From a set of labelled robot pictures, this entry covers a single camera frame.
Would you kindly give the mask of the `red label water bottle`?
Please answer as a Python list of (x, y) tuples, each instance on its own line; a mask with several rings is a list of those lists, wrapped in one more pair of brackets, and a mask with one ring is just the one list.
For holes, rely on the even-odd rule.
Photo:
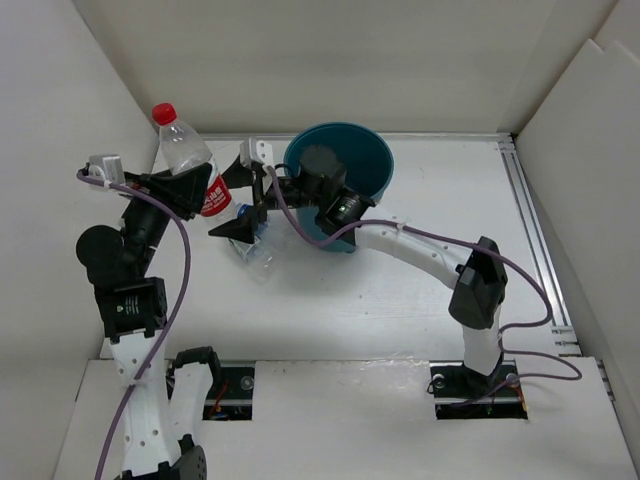
[(203, 164), (212, 167), (200, 215), (211, 227), (235, 219), (236, 203), (222, 178), (213, 153), (202, 137), (179, 118), (171, 103), (155, 105), (151, 116), (158, 126), (160, 151), (173, 175)]

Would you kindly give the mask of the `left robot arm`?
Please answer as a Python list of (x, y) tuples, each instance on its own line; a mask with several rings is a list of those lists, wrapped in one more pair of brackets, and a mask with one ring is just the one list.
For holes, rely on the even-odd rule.
[[(208, 396), (223, 373), (210, 346), (179, 352), (165, 363), (165, 341), (184, 301), (191, 270), (185, 222), (200, 212), (212, 166), (204, 163), (178, 175), (135, 175), (117, 167), (109, 173), (100, 160), (80, 169), (78, 180), (129, 199), (114, 228), (97, 225), (76, 243), (104, 327), (104, 337), (123, 388), (104, 441), (95, 476), (102, 477), (118, 427), (124, 429), (121, 479), (204, 479), (207, 460), (196, 431)], [(167, 306), (163, 279), (147, 271), (169, 223), (184, 248), (182, 281), (174, 306)]]

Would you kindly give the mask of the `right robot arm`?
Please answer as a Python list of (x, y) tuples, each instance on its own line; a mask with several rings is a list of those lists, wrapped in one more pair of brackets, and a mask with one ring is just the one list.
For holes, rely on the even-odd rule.
[(463, 330), (464, 358), (460, 382), (471, 395), (489, 392), (498, 382), (504, 355), (499, 347), (499, 314), (508, 277), (497, 244), (483, 237), (468, 244), (461, 260), (451, 251), (453, 240), (418, 231), (387, 216), (374, 218), (376, 202), (356, 185), (348, 184), (349, 169), (337, 152), (323, 144), (303, 149), (292, 174), (279, 176), (273, 166), (242, 149), (223, 179), (230, 188), (250, 187), (253, 202), (234, 219), (214, 227), (212, 237), (246, 244), (264, 234), (267, 213), (286, 214), (314, 207), (315, 224), (324, 239), (312, 238), (298, 222), (297, 233), (314, 246), (344, 242), (370, 249), (426, 272), (449, 288), (450, 316)]

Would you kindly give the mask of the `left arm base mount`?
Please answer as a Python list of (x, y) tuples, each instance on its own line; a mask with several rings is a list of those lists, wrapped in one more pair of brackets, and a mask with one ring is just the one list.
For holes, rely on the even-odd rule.
[(207, 394), (205, 421), (249, 421), (253, 414), (254, 363), (223, 363), (222, 379)]

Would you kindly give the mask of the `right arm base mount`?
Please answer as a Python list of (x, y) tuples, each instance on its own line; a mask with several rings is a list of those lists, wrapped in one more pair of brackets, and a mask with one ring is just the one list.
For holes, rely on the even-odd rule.
[(426, 391), (433, 397), (436, 419), (527, 420), (520, 386), (505, 384), (517, 374), (514, 361), (505, 361), (488, 379), (461, 361), (432, 362)]

